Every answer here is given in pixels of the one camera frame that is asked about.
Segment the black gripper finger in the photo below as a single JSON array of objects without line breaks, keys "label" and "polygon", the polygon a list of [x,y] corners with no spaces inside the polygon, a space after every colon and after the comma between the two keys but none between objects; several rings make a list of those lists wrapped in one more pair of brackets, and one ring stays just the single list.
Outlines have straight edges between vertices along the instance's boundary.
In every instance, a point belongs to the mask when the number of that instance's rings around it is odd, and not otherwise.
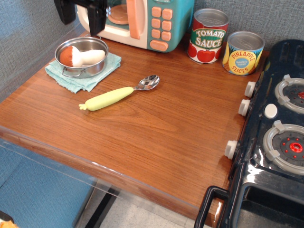
[{"label": "black gripper finger", "polygon": [[107,0],[92,0],[87,7],[89,30],[91,36],[96,36],[105,28],[107,18]]},{"label": "black gripper finger", "polygon": [[69,24],[76,19],[75,4],[72,0],[54,0],[60,20]]}]

